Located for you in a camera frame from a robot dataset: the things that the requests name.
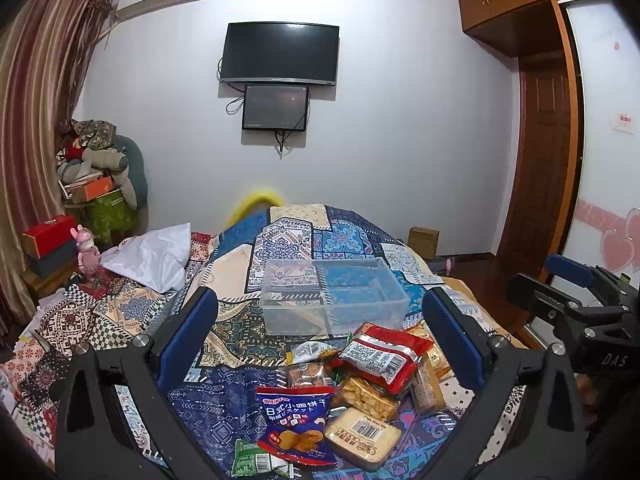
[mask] patchwork quilt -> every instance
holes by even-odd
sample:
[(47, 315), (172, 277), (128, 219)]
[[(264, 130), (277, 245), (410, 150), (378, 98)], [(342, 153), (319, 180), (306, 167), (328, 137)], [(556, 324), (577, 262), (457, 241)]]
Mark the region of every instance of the patchwork quilt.
[[(0, 365), (0, 388), (15, 399), (13, 416), (22, 432), (53, 464), (56, 406), (47, 390), (64, 376), (74, 346), (84, 340), (97, 349), (124, 346), (140, 332), (152, 333), (167, 316), (179, 312), (199, 286), (207, 286), (218, 297), (218, 318), (184, 383), (168, 394), (168, 400), (210, 459), (228, 472), (236, 438), (255, 441), (264, 426), (255, 386), (273, 383), (271, 369), (286, 362), (287, 345), (296, 341), (266, 333), (258, 300), (267, 259), (377, 256), (388, 263), (411, 299), (405, 327), (419, 321), (424, 292), (442, 286), (487, 333), (504, 333), (468, 295), (444, 284), (420, 256), (360, 215), (321, 204), (289, 205), (254, 214), (215, 237), (193, 233), (187, 281), (178, 292), (158, 294), (103, 269), (91, 286), (71, 286), (59, 303), (38, 313), (31, 335), (18, 343), (15, 358)], [(335, 480), (415, 476), (473, 398), (452, 374), (441, 387), (449, 406), (446, 412), (420, 419), (410, 402), (403, 404), (398, 422), (401, 446), (381, 470), (364, 472), (340, 462), (335, 470), (313, 475)], [(522, 394), (521, 388), (512, 392), (480, 462), (500, 451)], [(163, 465), (128, 389), (118, 387), (118, 396), (141, 452)]]

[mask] red box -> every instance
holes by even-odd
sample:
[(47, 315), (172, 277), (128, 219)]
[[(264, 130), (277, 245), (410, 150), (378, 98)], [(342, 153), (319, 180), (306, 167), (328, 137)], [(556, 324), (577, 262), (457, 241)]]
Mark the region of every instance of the red box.
[(89, 202), (94, 198), (104, 195), (113, 189), (113, 180), (110, 176), (104, 176), (98, 180), (84, 184), (71, 190), (71, 200), (74, 204)]
[(58, 215), (51, 220), (27, 229), (22, 233), (24, 252), (41, 258), (53, 249), (73, 239), (71, 228), (76, 226), (76, 219), (69, 215)]

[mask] white plastic bag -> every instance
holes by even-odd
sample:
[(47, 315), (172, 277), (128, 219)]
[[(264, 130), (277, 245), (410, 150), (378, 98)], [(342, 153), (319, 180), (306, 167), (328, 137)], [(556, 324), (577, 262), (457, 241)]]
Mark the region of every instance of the white plastic bag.
[(163, 294), (184, 286), (190, 253), (191, 224), (175, 225), (133, 238), (102, 266)]

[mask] tv screen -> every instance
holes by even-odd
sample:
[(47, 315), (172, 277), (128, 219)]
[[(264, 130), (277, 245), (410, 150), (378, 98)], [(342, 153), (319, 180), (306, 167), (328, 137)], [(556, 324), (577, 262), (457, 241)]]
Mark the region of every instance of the tv screen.
[(335, 85), (338, 27), (311, 23), (229, 23), (221, 82)]
[(308, 86), (248, 84), (242, 109), (243, 130), (306, 129)]

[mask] blue snack bag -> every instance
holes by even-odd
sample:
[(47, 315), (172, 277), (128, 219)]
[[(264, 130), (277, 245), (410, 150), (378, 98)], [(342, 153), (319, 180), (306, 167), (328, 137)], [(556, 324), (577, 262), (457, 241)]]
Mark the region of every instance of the blue snack bag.
[(335, 455), (324, 439), (326, 414), (334, 392), (332, 386), (256, 388), (267, 419), (258, 446), (288, 462), (335, 464)]

